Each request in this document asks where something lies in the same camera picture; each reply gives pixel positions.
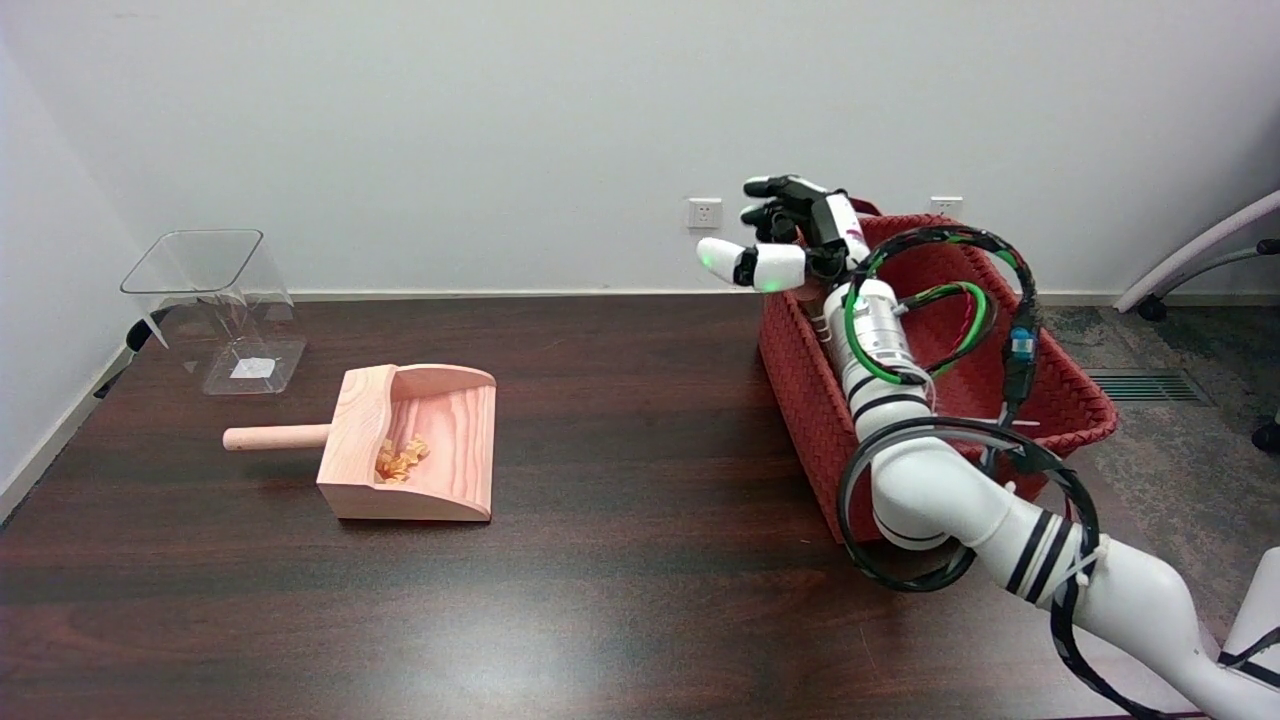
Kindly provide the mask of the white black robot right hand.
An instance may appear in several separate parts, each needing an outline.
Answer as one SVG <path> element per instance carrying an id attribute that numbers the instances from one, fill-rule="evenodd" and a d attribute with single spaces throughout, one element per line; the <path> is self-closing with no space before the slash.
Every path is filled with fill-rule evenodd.
<path id="1" fill-rule="evenodd" d="M 740 211 L 755 231 L 755 243 L 713 237 L 695 245 L 699 263 L 721 281 L 758 293 L 846 282 L 870 254 L 861 211 L 878 209 L 846 190 L 828 190 L 795 174 L 748 179 L 742 191 L 759 202 Z"/>

